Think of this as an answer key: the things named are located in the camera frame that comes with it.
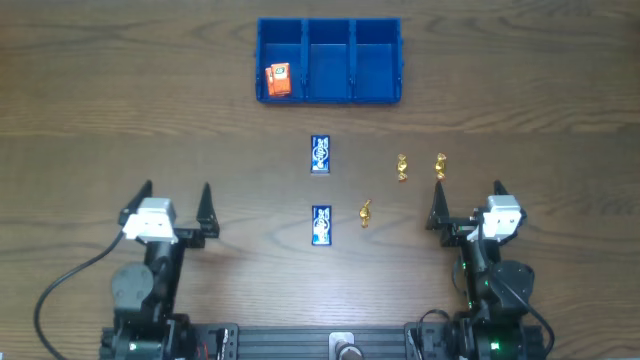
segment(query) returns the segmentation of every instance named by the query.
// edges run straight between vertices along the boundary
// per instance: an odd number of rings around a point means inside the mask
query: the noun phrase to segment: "orange tic tac box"
[[[265,69],[269,96],[287,96],[291,94],[291,76],[289,63],[273,64]]]

